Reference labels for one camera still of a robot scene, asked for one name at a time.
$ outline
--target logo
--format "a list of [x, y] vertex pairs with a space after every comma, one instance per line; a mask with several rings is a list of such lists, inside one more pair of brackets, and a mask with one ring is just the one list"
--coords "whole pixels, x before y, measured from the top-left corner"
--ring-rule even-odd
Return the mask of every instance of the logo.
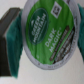
[[53, 6], [53, 8], [52, 8], [52, 10], [51, 10], [51, 14], [52, 14], [55, 18], [58, 18], [58, 16], [59, 16], [61, 10], [62, 10], [62, 7], [61, 7], [57, 2], [55, 2], [55, 3], [54, 3], [54, 6]]
[[48, 29], [47, 11], [43, 8], [37, 9], [30, 19], [28, 28], [28, 35], [31, 43], [35, 45], [40, 43], [44, 39]]

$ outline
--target green label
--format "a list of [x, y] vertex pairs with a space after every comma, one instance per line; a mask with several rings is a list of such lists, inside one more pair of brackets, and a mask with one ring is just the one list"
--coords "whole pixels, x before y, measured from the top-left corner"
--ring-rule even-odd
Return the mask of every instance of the green label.
[[48, 28], [48, 14], [45, 9], [37, 9], [29, 23], [29, 39], [31, 43], [40, 43]]
[[42, 64], [53, 64], [73, 27], [73, 15], [63, 0], [38, 0], [25, 29], [31, 55]]

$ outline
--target white surface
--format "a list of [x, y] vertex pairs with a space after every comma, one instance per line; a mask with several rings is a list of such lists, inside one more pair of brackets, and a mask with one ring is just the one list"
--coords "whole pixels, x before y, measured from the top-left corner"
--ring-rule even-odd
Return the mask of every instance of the white surface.
[[[84, 0], [76, 0], [84, 7]], [[26, 0], [0, 0], [0, 18], [10, 7], [23, 8]], [[34, 66], [23, 51], [18, 79], [0, 78], [0, 84], [84, 84], [84, 63], [76, 48], [72, 58], [63, 67], [45, 71]]]

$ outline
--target green and white packaging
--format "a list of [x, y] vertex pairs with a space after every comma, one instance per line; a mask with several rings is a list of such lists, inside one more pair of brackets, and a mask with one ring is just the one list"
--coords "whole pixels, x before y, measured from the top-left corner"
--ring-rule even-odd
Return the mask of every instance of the green and white packaging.
[[73, 55], [80, 25], [74, 0], [28, 0], [21, 23], [24, 49], [39, 68], [57, 69]]

